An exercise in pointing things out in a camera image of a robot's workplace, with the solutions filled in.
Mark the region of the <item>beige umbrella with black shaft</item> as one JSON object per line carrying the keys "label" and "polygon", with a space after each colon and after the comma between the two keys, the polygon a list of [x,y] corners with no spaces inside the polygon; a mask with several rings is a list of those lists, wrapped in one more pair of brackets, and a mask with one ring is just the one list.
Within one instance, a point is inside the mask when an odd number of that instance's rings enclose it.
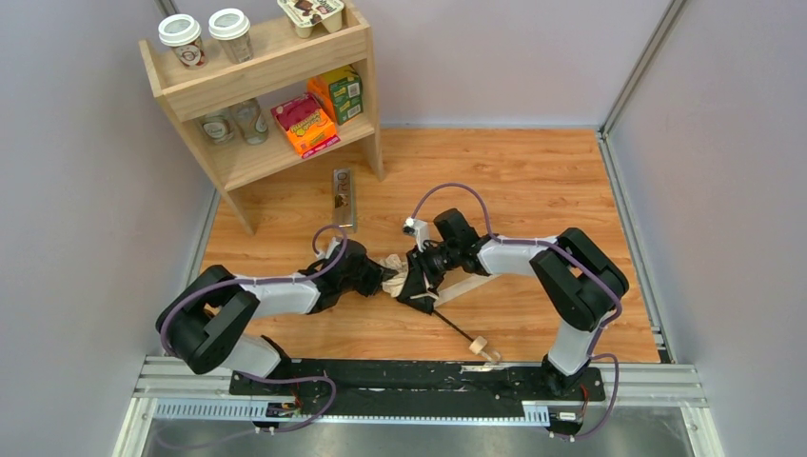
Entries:
{"label": "beige umbrella with black shaft", "polygon": [[435,288],[430,288],[427,278],[419,273],[414,264],[403,260],[397,254],[390,254],[379,263],[389,269],[389,272],[383,274],[381,282],[384,292],[400,303],[441,319],[465,338],[470,343],[468,349],[474,355],[484,358],[488,365],[496,365],[502,361],[501,354],[484,337],[471,336],[437,311],[438,306],[496,279],[496,275],[464,279],[443,292],[438,292]]}

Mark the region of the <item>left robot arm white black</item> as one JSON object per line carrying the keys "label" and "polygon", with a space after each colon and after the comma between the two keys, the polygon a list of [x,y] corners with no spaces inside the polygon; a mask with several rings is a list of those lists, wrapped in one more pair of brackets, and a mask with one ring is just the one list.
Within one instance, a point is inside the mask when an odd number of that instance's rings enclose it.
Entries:
{"label": "left robot arm white black", "polygon": [[362,244],[334,238],[316,262],[289,276],[253,278],[209,267],[162,311],[155,327],[168,352],[196,374],[228,368],[266,377],[285,353],[265,336],[246,334],[252,319],[319,313],[345,293],[376,294],[397,273],[371,260]]}

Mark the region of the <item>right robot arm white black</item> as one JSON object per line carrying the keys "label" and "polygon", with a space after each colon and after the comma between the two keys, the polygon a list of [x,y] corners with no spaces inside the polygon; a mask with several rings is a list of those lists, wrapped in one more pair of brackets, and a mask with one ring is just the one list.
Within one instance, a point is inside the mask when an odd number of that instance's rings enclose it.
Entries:
{"label": "right robot arm white black", "polygon": [[398,302],[431,314],[450,270],[537,278],[561,318],[541,362],[543,381],[557,392],[575,386],[590,364],[602,323],[617,314],[629,289],[622,271],[579,228],[539,239],[481,236],[458,209],[444,211],[433,223],[439,241],[431,239],[426,222],[405,222],[403,232],[416,245],[406,254],[406,271],[385,281],[384,289]]}

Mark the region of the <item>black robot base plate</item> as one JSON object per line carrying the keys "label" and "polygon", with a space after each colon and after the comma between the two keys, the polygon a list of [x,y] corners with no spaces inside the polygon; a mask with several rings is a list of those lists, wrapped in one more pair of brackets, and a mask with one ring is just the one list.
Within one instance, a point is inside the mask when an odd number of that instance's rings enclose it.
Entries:
{"label": "black robot base plate", "polygon": [[242,396],[296,395],[303,413],[315,413],[331,392],[324,382],[306,381],[308,376],[319,375],[332,379],[337,386],[332,406],[352,402],[361,411],[459,409],[475,403],[513,407],[518,402],[559,398],[544,382],[538,367],[489,368],[482,363],[394,360],[292,359],[271,373],[272,384],[234,375],[229,391]]}

